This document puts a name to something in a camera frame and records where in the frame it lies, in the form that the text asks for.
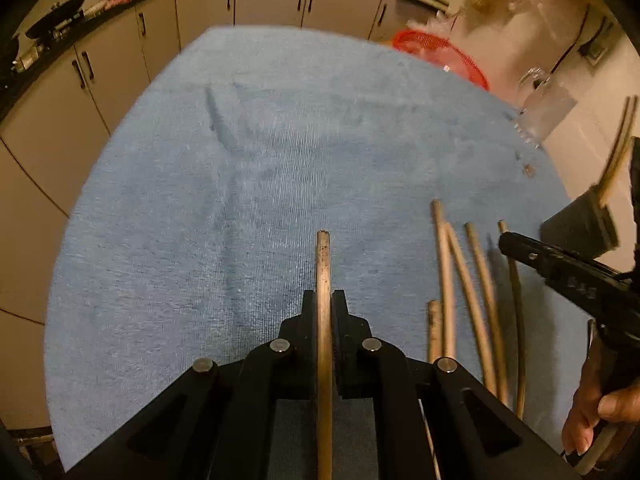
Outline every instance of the kitchen cabinet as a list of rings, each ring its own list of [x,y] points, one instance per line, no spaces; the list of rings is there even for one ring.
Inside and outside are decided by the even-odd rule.
[[[44,323],[66,216],[2,143],[0,210],[0,309]]]
[[[136,10],[126,10],[82,38],[76,54],[98,111],[113,133],[149,84]]]
[[[71,213],[109,140],[72,48],[22,96],[0,137],[44,193]]]
[[[180,53],[175,0],[147,0],[136,5],[146,72],[153,81]]]
[[[43,337],[44,325],[0,312],[0,418],[8,430],[50,425]]]
[[[304,28],[369,37],[380,0],[306,0]]]
[[[382,0],[369,40],[391,41],[397,32],[406,28],[406,22],[409,20],[426,23],[433,16],[435,16],[433,10],[405,0]]]
[[[185,48],[209,27],[234,24],[235,0],[175,0],[180,45]]]
[[[299,27],[306,0],[236,0],[236,25]]]

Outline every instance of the blue towel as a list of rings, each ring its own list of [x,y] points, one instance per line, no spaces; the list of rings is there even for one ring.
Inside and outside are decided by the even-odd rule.
[[[139,97],[68,224],[45,359],[65,467],[195,358],[228,363],[273,338],[314,288],[321,228],[351,312],[425,359],[426,303],[440,295],[436,197],[472,270],[464,222],[475,222],[490,255],[513,394],[513,304],[497,221],[536,236],[568,199],[512,115],[452,73],[375,44],[294,28],[207,31]],[[526,422],[559,447],[586,317],[521,270]],[[480,378],[458,283],[456,309],[459,361]],[[307,408],[278,405],[270,478],[304,478],[296,468],[313,462]],[[337,403],[335,420],[336,478],[375,478],[370,402]]]

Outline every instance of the black device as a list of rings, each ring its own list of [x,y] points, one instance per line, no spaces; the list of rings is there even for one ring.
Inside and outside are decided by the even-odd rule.
[[[427,364],[373,338],[332,295],[334,365],[343,398],[373,398],[381,480],[435,479],[424,416],[443,479],[569,480],[579,475],[460,364]],[[313,399],[315,293],[278,339],[235,363],[197,360],[69,470],[69,479],[266,477],[276,399]]]

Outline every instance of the red basket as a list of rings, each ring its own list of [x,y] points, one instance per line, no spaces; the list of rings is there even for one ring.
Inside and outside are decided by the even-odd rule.
[[[489,89],[489,83],[478,66],[449,40],[419,30],[407,29],[398,32],[392,44],[396,50],[417,56],[447,71],[451,70],[480,88]]]

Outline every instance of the cabinet handle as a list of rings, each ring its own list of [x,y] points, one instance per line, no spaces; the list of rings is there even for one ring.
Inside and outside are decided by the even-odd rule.
[[[314,0],[309,0],[309,7],[306,10],[306,12],[311,12],[311,4],[314,2]]]
[[[386,4],[382,7],[382,12],[380,13],[380,19],[378,20],[378,26],[382,25],[382,20],[385,17],[386,12]]]
[[[138,17],[140,18],[140,22],[142,22],[142,35],[146,36],[145,15],[140,12]]]
[[[86,51],[83,50],[80,56],[82,56],[82,58],[84,59],[84,62],[86,63],[86,67],[89,69],[89,81],[91,81],[94,79],[94,69],[91,68],[91,61],[89,61],[89,55],[87,54]]]
[[[82,72],[80,72],[80,67],[78,65],[78,62],[76,60],[73,60],[71,62],[71,66],[76,69],[76,73],[78,74],[78,78],[80,79],[80,88],[84,90],[84,87],[86,85],[84,84],[84,77],[82,77]]]

